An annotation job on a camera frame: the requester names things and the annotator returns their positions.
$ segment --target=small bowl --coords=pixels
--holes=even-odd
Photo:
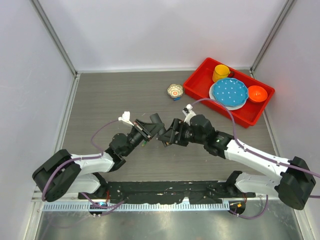
[[[184,88],[180,84],[171,84],[166,91],[173,99],[179,98],[184,94]]]
[[[257,85],[250,86],[248,88],[248,93],[249,99],[253,103],[262,103],[268,97],[267,91],[263,87]]]

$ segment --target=gray tabletop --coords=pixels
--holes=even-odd
[[[90,138],[104,124],[130,111],[131,120],[151,122],[149,116],[159,113],[166,127],[174,118],[184,119],[182,109],[194,99],[183,95],[173,101],[167,94],[170,84],[183,84],[191,71],[121,72],[82,74],[77,88],[63,147],[72,154],[95,154],[99,151]],[[229,119],[202,105],[194,111],[203,114],[216,130],[232,134]],[[246,144],[274,154],[270,135],[263,116],[255,126],[236,126],[237,135]],[[103,129],[95,142],[104,149],[117,133],[128,133],[130,128],[120,122]],[[119,170],[102,173],[109,181],[187,181],[226,180],[234,170],[251,174],[257,172],[245,165],[214,157],[202,145],[188,147],[172,145],[164,148],[153,139],[144,147],[137,147],[125,157],[126,164]]]

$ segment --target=metal frame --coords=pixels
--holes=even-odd
[[[282,23],[284,22],[285,18],[288,16],[290,10],[293,8],[294,4],[296,3],[296,0],[287,0],[286,3],[284,4],[278,18],[276,19],[273,27],[271,28],[271,31],[264,41],[264,44],[262,45],[262,48],[258,55],[256,56],[252,67],[250,68],[251,72],[255,72],[257,69],[259,63],[261,62],[262,58],[264,57],[267,49],[269,48],[272,40],[275,38],[276,34],[278,33]]]
[[[54,152],[56,152],[57,150],[61,149],[62,145],[63,145],[63,141],[65,138],[65,134],[67,131],[67,126],[68,126],[68,122],[69,122],[69,118],[70,118],[70,114],[71,114],[71,110],[72,110],[72,105],[74,103],[74,99],[75,99],[75,95],[76,95],[76,91],[77,91],[77,87],[78,87],[78,83],[79,83],[79,79],[80,79],[80,75],[78,73],[95,73],[95,71],[77,71],[71,61],[71,59],[69,58],[67,51],[65,50],[63,44],[61,43],[54,27],[52,26],[50,20],[48,19],[47,14],[45,13],[42,5],[40,4],[39,0],[30,0],[32,6],[34,7],[35,11],[37,12],[39,18],[41,19],[41,21],[44,24],[44,27],[46,28],[46,30],[48,31],[48,34],[50,35],[50,37],[52,38],[54,44],[56,45],[58,51],[60,52],[62,58],[64,59],[64,61],[66,62],[67,66],[69,67],[71,73],[73,74],[73,83],[70,89],[70,93],[69,93],[69,97],[67,100],[67,105],[64,111],[64,115],[63,115],[63,119],[60,125],[60,130],[59,130],[59,134],[57,137],[57,141],[56,141],[56,145],[54,147]],[[290,10],[292,9],[292,7],[294,6],[294,3],[296,2],[296,0],[287,0],[286,3],[284,4],[277,20],[275,21],[268,37],[266,38],[262,48],[260,49],[256,59],[253,62],[252,67],[247,68],[247,67],[242,67],[242,68],[235,68],[235,69],[250,69],[251,75],[254,78],[255,77],[255,70],[257,69],[257,66],[259,65],[259,63],[261,62],[263,56],[265,55],[267,49],[269,48],[272,40],[275,38],[277,32],[279,31],[282,23],[284,22],[285,18],[287,17],[287,15],[289,14]],[[185,71],[185,70],[195,70],[195,68],[166,68],[166,69],[122,69],[122,70],[108,70],[108,71],[104,71],[106,73],[116,73],[116,72],[151,72],[151,71]],[[273,135],[272,132],[272,128],[268,119],[268,115],[267,113],[264,111],[263,112],[263,116],[267,125],[267,129],[269,131],[270,134],[270,138],[272,141],[272,145],[275,151],[275,154],[277,156],[280,156],[280,152],[279,152],[279,148],[277,146],[275,137]],[[73,195],[68,195],[65,196],[63,199],[61,199],[64,202],[83,202],[84,200],[79,200],[77,199],[77,196],[75,194]],[[32,198],[32,214],[30,216],[30,220],[28,223],[28,227],[26,229],[26,233],[24,236],[24,240],[34,240],[37,234],[37,230],[38,230],[38,226],[40,223],[40,219],[41,219],[41,215],[42,215],[42,211],[43,211],[43,207],[45,206],[45,203],[43,203],[41,201],[41,192],[38,188],[35,189],[34,194],[33,194],[33,198]],[[310,223],[308,221],[306,212],[304,210],[302,211],[295,211],[296,213],[296,217],[299,223],[299,226],[301,228],[301,232],[302,235],[305,239],[315,239],[315,236],[311,230],[310,227]]]
[[[252,71],[251,71],[251,77],[256,79],[256,75]],[[272,126],[271,126],[271,123],[269,121],[268,113],[266,112],[266,110],[263,111],[263,117],[264,117],[265,124],[266,124],[266,127],[268,129],[268,132],[269,132],[269,135],[270,135],[270,138],[271,138],[271,142],[272,142],[272,146],[273,146],[275,155],[280,157],[283,154],[281,153],[281,149],[279,149],[279,147],[278,147],[277,140],[275,139],[275,135],[274,135],[274,133],[272,131]],[[300,227],[303,239],[315,240],[316,239],[316,235],[313,232],[313,229],[312,229],[311,224],[309,222],[306,210],[305,209],[303,209],[303,210],[294,210],[294,213],[295,213],[296,219],[298,221],[298,225]]]
[[[62,58],[64,59],[65,63],[69,67],[72,75],[75,77],[77,75],[77,71],[75,66],[71,62],[67,51],[65,50],[64,46],[62,45],[54,27],[52,26],[51,22],[48,19],[46,12],[44,11],[43,7],[41,6],[39,0],[30,0],[32,6],[34,7],[35,11],[37,12],[39,18],[41,19],[44,27],[48,31],[50,37],[52,38],[54,44],[56,45],[58,51],[60,52]]]
[[[74,104],[74,100],[75,100],[75,96],[76,96],[76,92],[77,92],[79,79],[80,79],[80,74],[76,75],[73,78],[72,85],[71,85],[70,92],[69,92],[69,97],[68,97],[66,107],[64,110],[64,114],[63,114],[63,117],[61,120],[59,134],[58,134],[58,137],[56,140],[56,145],[53,150],[54,153],[58,149],[62,148],[64,139],[65,139],[65,135],[66,135],[66,131],[67,131],[67,126],[68,126],[72,106]],[[77,196],[74,194],[74,196],[70,196],[69,199],[73,200],[73,199],[75,199],[75,197],[77,197]],[[41,191],[38,187],[35,188],[31,204],[32,204],[31,207],[33,209],[32,209],[32,213],[30,215],[29,223],[26,228],[24,240],[34,240],[36,237],[36,234],[37,234],[39,224],[40,224],[42,209],[43,209],[45,203],[42,202],[42,200],[41,200]]]

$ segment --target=white cable clip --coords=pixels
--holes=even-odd
[[[123,124],[132,127],[134,124],[130,121],[130,112],[125,111],[122,116],[118,117],[118,121],[122,121]]]
[[[192,107],[192,105],[191,104],[188,104],[187,106],[186,106],[186,109],[188,109],[188,110],[191,110],[193,107]]]

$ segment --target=blue object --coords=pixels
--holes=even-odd
[[[248,88],[236,78],[226,77],[213,84],[214,98],[225,106],[237,107],[244,104],[249,95]]]

